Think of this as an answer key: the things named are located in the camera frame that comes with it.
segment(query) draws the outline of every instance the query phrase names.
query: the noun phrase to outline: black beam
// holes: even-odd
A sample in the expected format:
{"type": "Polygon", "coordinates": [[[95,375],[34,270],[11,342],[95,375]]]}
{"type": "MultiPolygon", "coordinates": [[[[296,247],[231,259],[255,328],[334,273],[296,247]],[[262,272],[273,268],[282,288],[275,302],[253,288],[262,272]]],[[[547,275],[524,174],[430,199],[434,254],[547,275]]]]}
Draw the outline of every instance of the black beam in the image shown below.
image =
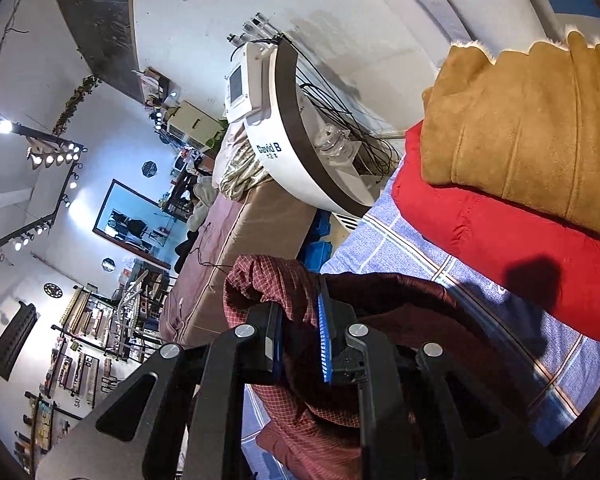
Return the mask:
{"type": "MultiPolygon", "coordinates": [[[[84,145],[80,144],[79,142],[74,142],[72,140],[62,139],[61,137],[58,137],[58,136],[49,135],[49,134],[46,134],[45,132],[40,132],[39,130],[34,130],[33,128],[29,128],[27,126],[22,126],[22,124],[19,124],[19,123],[12,122],[11,124],[12,124],[12,129],[11,129],[10,133],[12,133],[12,134],[20,135],[23,137],[30,137],[32,139],[37,139],[37,140],[43,140],[45,142],[51,142],[53,144],[58,145],[58,147],[64,146],[66,144],[74,144],[75,146],[80,148],[79,153],[82,153],[82,150],[84,150],[84,145]]],[[[8,235],[0,238],[0,248],[4,247],[6,244],[8,244],[14,238],[22,236],[27,231],[33,229],[34,227],[37,227],[40,224],[43,224],[44,222],[50,221],[50,227],[54,224],[54,222],[56,221],[56,215],[58,214],[58,210],[60,209],[60,204],[62,203],[62,199],[64,198],[64,195],[65,195],[64,190],[66,189],[66,185],[69,182],[69,179],[71,178],[72,174],[74,173],[74,168],[76,167],[77,164],[80,164],[80,161],[74,160],[71,163],[71,166],[69,167],[69,171],[67,172],[66,178],[64,179],[64,185],[62,186],[62,193],[58,196],[58,200],[56,201],[56,207],[55,207],[54,211],[51,214],[43,216],[42,218],[39,218],[38,220],[35,220],[35,221],[25,225],[24,227],[21,227],[20,229],[17,229],[15,231],[9,233],[8,235]]]]}
{"type": "Polygon", "coordinates": [[[64,146],[65,144],[73,143],[75,146],[80,147],[80,151],[82,151],[82,149],[84,148],[84,145],[80,144],[79,142],[63,139],[62,137],[58,137],[51,134],[46,134],[45,132],[29,128],[28,126],[22,126],[22,124],[20,123],[14,123],[13,121],[10,121],[10,123],[12,124],[12,129],[10,131],[10,133],[12,134],[20,135],[23,137],[31,137],[32,139],[37,140],[44,140],[45,142],[51,142],[58,146],[64,146]]]}
{"type": "Polygon", "coordinates": [[[42,218],[39,218],[38,220],[34,220],[33,222],[25,225],[24,227],[21,227],[20,229],[17,229],[12,233],[9,233],[8,235],[3,236],[2,238],[0,238],[0,248],[4,247],[6,244],[8,244],[14,238],[22,236],[27,231],[31,231],[34,227],[37,227],[45,222],[48,222],[51,220],[51,223],[53,225],[53,222],[56,220],[57,212],[58,212],[58,208],[56,207],[56,211],[54,211],[50,215],[43,216],[42,218]]]}

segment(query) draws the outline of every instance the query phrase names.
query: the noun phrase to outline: bed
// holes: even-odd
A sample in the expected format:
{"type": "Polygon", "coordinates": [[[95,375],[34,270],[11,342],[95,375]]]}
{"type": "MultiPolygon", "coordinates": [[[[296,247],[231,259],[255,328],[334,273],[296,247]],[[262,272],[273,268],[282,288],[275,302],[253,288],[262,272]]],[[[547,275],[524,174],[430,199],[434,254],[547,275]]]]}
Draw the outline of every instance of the bed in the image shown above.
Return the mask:
{"type": "Polygon", "coordinates": [[[240,254],[295,258],[315,211],[273,180],[251,188],[240,202],[218,195],[164,301],[161,337],[192,347],[227,330],[222,285],[235,259],[240,254]]]}
{"type": "MultiPolygon", "coordinates": [[[[321,272],[401,272],[447,287],[500,350],[528,403],[530,430],[540,442],[549,444],[600,387],[600,343],[427,242],[400,216],[391,198],[394,179],[395,174],[321,272]]],[[[269,417],[248,386],[244,399],[242,450],[252,470],[260,480],[292,479],[288,470],[255,443],[269,417]]]]}

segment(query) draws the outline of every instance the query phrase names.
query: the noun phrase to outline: spotlight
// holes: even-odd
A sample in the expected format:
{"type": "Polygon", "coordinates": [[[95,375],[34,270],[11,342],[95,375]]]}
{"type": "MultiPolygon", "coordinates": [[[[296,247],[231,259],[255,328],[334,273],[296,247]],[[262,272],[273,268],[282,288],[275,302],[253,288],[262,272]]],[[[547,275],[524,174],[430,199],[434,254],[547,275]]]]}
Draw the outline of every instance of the spotlight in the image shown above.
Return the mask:
{"type": "Polygon", "coordinates": [[[33,170],[36,170],[40,167],[40,164],[42,164],[42,157],[39,153],[33,153],[31,147],[27,149],[27,158],[31,159],[31,167],[33,170]]]}
{"type": "Polygon", "coordinates": [[[10,134],[12,130],[13,124],[11,124],[11,121],[0,121],[0,133],[10,134]]]}

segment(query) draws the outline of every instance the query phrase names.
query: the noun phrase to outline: gold fabric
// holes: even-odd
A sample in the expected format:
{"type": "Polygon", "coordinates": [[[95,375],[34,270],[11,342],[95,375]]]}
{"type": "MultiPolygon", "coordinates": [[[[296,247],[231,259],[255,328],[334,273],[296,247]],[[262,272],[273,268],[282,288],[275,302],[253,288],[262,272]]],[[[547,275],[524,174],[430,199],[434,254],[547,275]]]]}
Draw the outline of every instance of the gold fabric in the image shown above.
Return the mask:
{"type": "Polygon", "coordinates": [[[423,94],[422,177],[600,233],[600,44],[535,43],[492,63],[453,46],[423,94]]]}

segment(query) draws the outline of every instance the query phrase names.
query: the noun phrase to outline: decorative wall sign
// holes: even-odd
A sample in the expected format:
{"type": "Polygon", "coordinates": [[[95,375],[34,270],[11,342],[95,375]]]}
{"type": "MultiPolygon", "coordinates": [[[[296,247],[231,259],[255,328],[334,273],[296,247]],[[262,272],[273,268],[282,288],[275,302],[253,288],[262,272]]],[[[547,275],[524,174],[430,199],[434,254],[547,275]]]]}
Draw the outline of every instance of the decorative wall sign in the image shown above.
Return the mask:
{"type": "Polygon", "coordinates": [[[158,166],[155,165],[154,161],[148,160],[142,165],[142,174],[145,177],[151,178],[156,173],[158,173],[158,166]]]}
{"type": "Polygon", "coordinates": [[[116,263],[111,258],[105,258],[102,261],[102,268],[107,272],[113,272],[116,269],[116,263]]]}
{"type": "Polygon", "coordinates": [[[62,298],[62,289],[55,283],[45,283],[44,289],[48,296],[56,298],[56,300],[62,298]]]}

